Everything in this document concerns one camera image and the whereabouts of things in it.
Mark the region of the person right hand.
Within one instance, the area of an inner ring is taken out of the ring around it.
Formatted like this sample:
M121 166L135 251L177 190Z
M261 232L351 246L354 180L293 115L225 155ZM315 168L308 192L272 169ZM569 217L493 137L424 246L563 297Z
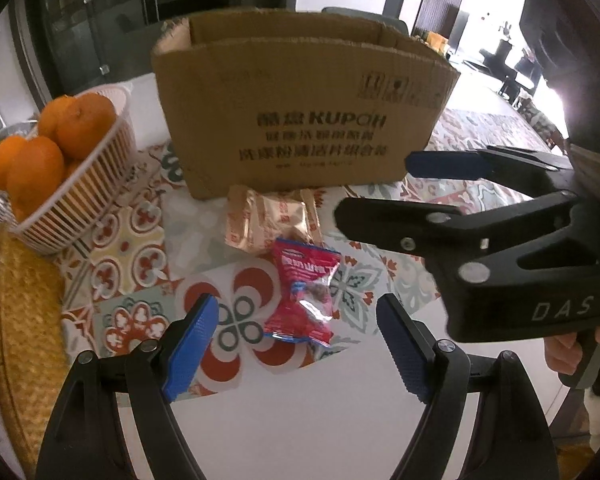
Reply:
M595 330L596 344L600 344L600 326ZM550 336L544 339L544 356L547 366L556 373L573 375L583 356L577 334Z

